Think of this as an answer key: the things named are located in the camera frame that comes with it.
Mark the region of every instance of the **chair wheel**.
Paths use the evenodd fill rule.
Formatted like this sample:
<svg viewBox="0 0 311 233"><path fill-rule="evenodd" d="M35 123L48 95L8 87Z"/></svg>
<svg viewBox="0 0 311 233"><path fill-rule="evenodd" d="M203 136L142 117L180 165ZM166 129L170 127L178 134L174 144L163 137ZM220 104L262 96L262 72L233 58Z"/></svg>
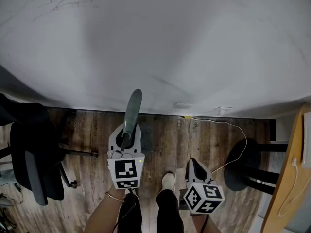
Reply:
<svg viewBox="0 0 311 233"><path fill-rule="evenodd" d="M78 187L77 181L72 181L72 182L70 182L70 184L71 184L71 187L72 187L73 189L76 189L76 188Z"/></svg>
<svg viewBox="0 0 311 233"><path fill-rule="evenodd" d="M92 152L91 157L93 158L98 158L98 152Z"/></svg>

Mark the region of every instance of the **white cable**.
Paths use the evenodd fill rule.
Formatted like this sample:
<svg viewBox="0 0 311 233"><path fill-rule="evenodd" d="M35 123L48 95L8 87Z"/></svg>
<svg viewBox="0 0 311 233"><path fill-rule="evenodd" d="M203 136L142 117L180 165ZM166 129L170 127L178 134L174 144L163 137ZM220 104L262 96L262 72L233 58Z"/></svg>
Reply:
<svg viewBox="0 0 311 233"><path fill-rule="evenodd" d="M282 211L282 209L283 209L283 206L284 206L286 200L288 199L288 197L290 196L290 194L292 193L292 191L293 191L293 189L294 189L294 187L295 187L295 185L296 185L296 181L297 181L297 178L298 178L298 168L297 168L297 164L294 164L294 166L295 166L295 168L296 168L296 178L295 178L295 182L294 182L294 185L293 185L291 191L289 192L289 194L287 195L286 199L284 200L284 202L283 202L283 204L282 204L280 210L278 211L278 216L279 216L279 217L283 217L283 216L287 213L288 209L287 209L287 211L286 211L284 214L281 215L281 211ZM293 199L291 199L291 200L289 201L289 206L291 205L292 201L294 201L296 198L298 198L298 197L304 192L304 190L306 189L306 187L307 187L307 185L309 184L309 181L310 181L310 180L311 180L311 176L309 177L307 183L305 184L305 186L304 186L304 188L301 190L301 192L300 192L296 197L294 197Z"/></svg>
<svg viewBox="0 0 311 233"><path fill-rule="evenodd" d="M297 177L298 177L298 168L297 168L297 164L293 164L293 166L294 166L295 169L296 169L295 181L294 181L294 184L293 184L293 186L292 186L292 188L291 188L291 191L290 191L289 194L287 195L286 199L283 201L282 206L281 206L281 208L280 208L279 211L278 211L278 216L279 216L279 217L283 217L283 216L287 213L288 210L287 210L284 214L281 215L281 211L282 211L282 209L283 209L283 206L285 205L286 200L288 199L288 197L290 196L290 194L292 193L292 191L293 191L293 189L295 188L295 185L296 185L296 181L297 181Z"/></svg>
<svg viewBox="0 0 311 233"><path fill-rule="evenodd" d="M228 124L228 125L231 125L231 126L234 126L234 127L239 128L239 129L242 131L242 133L243 133L243 135L244 135L244 137L245 137L245 147L244 147L242 153L240 154L240 156L239 156L237 159L235 159L235 160L233 160L233 161L230 161L230 162L224 164L223 166L221 166L220 168L218 168L218 169L212 171L212 173L218 171L219 169L222 169L223 167L225 167L226 165L228 165L228 164L230 164L230 163L232 163L232 162L234 162L234 161L239 160L239 158L242 156L242 154L243 154L243 152L244 152L244 150L246 149L246 146L247 146L247 138L246 138L246 135L245 135L244 131L241 129L241 127L239 127L239 126L237 126L237 125L234 125L234 124L231 124L231 123L228 123L228 122L217 122L217 121L213 121L213 120L209 120L209 119L197 119L197 118L192 118L192 120L196 120L196 121L207 121L207 122L213 122L213 123L226 123L226 124Z"/></svg>

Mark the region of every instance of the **chair leg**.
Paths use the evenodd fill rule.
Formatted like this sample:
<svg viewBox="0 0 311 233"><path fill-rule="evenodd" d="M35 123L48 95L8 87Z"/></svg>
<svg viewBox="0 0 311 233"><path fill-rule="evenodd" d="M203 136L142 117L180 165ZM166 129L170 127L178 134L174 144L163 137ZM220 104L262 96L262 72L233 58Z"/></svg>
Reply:
<svg viewBox="0 0 311 233"><path fill-rule="evenodd" d="M252 181L249 178L244 178L242 180L244 181L245 185L247 185L253 189L256 189L258 191L265 192L265 193L268 193L271 195L273 195L273 193L274 193L275 188L272 186L269 186L266 184L261 184L261 183L258 183L256 181Z"/></svg>
<svg viewBox="0 0 311 233"><path fill-rule="evenodd" d="M81 152L81 151L75 151L75 150L67 150L67 149L62 149L65 154L68 155L77 155L77 156L86 156L86 157L93 157L93 158L97 158L98 157L98 153L97 152Z"/></svg>
<svg viewBox="0 0 311 233"><path fill-rule="evenodd" d="M62 176L66 186L68 188L73 188L73 189L77 188L77 181L73 181L73 182L69 183L69 180L67 178L65 170L64 170L63 165L61 163L59 164L59 170L60 170L60 175Z"/></svg>

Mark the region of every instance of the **office chair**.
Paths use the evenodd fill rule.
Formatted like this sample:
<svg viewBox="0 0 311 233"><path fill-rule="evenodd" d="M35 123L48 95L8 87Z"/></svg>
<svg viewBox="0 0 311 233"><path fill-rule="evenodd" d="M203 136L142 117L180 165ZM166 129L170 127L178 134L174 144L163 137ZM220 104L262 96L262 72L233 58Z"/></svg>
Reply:
<svg viewBox="0 0 311 233"><path fill-rule="evenodd" d="M25 104L10 101L0 94L0 126L12 123L11 146L0 150L0 158L12 155L13 170L17 182L31 190L35 201L47 205L47 197L64 199L62 179L67 187L77 188L77 182L69 182L62 160L66 155L97 158L97 152L80 152L59 147L69 144L68 138L61 138L69 117L75 111L65 112L58 129L50 122L46 108L41 104Z"/></svg>

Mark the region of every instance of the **wooden floor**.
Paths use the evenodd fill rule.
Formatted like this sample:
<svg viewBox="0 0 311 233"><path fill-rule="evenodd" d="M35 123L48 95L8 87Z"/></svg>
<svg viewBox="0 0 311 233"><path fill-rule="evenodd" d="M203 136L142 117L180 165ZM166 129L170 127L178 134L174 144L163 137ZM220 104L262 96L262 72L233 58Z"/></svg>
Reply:
<svg viewBox="0 0 311 233"><path fill-rule="evenodd" d="M50 109L51 120L56 125L65 110ZM99 152L98 159L67 156L63 161L70 181L77 180L78 188L65 187L65 199L49 199L47 206L35 203L32 192L23 188L24 202L9 208L20 233L82 233L87 219L111 186L107 169L109 135L123 121L123 114L107 112L78 111L76 119L67 123L64 137L70 138L70 145L62 147ZM268 120L229 119L239 125L247 137L259 143L268 143L270 138ZM186 120L176 116L141 115L140 125L150 127L153 151L145 158L142 185L139 190L143 216L143 233L156 232L158 207L156 196L161 187L161 178L167 171L176 175L176 192L185 188L185 167L189 158L194 157L210 170L223 165L228 153L243 134L236 127ZM9 126L0 127L0 141L9 141ZM247 232L257 210L261 193L247 188L241 192L227 189L223 179L223 169L214 173L214 179L223 186L226 201L211 216L223 233ZM0 187L0 192L19 200L13 185ZM188 211L182 211L185 232L195 232Z"/></svg>

